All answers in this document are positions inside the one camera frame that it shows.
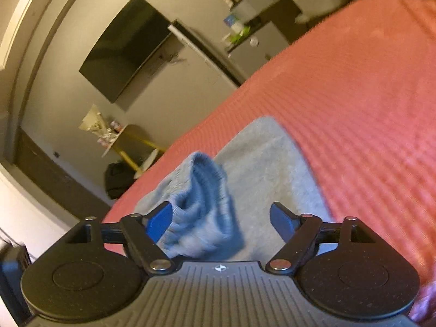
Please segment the grey sweatpants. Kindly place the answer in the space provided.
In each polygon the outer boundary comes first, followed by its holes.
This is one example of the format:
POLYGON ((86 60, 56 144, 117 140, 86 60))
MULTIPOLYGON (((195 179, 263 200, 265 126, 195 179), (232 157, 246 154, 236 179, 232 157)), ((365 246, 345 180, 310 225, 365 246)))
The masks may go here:
POLYGON ((158 246, 170 258, 266 263, 284 244, 271 224, 273 202, 333 220, 301 151, 272 117, 250 123, 215 157, 187 156, 135 210, 163 202, 172 222, 158 246))

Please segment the black bag on floor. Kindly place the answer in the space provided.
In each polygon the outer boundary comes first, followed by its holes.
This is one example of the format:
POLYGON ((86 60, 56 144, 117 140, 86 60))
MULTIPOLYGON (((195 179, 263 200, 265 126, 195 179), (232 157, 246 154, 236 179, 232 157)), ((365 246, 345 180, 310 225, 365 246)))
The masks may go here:
POLYGON ((104 187, 111 200, 119 199, 134 184, 135 171, 124 162, 113 162, 104 174, 104 187))

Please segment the yellow side table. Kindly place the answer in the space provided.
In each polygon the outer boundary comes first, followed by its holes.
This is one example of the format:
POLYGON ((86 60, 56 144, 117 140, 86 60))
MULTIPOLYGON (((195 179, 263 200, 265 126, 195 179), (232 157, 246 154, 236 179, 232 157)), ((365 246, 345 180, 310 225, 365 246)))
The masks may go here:
POLYGON ((146 132, 138 125, 128 124, 109 142, 102 158, 110 152, 116 153, 139 179, 166 152, 166 149, 150 141, 146 132))

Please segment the wrapped flower bouquet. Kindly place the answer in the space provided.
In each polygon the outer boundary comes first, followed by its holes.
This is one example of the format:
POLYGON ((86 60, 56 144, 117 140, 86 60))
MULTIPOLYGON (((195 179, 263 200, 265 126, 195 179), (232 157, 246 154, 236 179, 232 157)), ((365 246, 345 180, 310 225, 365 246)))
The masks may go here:
POLYGON ((91 109, 83 118, 78 128, 82 131, 90 132, 97 137, 104 137, 111 132, 109 124, 95 104, 91 106, 91 109))

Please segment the pink ribbed bedspread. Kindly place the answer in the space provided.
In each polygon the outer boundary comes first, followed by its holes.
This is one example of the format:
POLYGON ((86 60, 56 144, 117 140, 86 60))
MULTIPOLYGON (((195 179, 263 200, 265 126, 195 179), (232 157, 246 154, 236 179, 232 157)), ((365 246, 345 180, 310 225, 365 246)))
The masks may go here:
POLYGON ((176 140, 106 221, 262 116, 297 142, 336 219, 362 219, 417 269, 411 316, 434 322, 435 0, 355 0, 325 19, 176 140))

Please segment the grey nightstand cabinet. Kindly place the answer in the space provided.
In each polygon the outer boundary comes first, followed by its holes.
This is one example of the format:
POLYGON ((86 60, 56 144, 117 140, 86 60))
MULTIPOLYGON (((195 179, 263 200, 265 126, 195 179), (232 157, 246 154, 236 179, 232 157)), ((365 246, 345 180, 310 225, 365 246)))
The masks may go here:
POLYGON ((228 58, 247 79, 288 46, 286 37, 274 23, 269 22, 231 48, 228 58))

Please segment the blue white box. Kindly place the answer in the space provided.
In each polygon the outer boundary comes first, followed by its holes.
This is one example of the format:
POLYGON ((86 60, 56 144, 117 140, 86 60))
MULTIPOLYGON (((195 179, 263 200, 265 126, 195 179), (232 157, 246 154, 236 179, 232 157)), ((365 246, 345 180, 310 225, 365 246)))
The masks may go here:
POLYGON ((239 22, 239 20, 233 14, 229 14, 223 19, 223 22, 228 28, 232 28, 234 25, 236 25, 239 22))

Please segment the wall mounted television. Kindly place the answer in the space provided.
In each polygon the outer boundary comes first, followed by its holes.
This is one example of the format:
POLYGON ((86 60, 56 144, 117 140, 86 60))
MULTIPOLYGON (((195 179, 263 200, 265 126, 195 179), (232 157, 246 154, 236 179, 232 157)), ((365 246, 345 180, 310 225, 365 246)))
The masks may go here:
POLYGON ((169 25, 146 0, 129 0, 90 50, 79 73, 114 103, 169 38, 169 25))

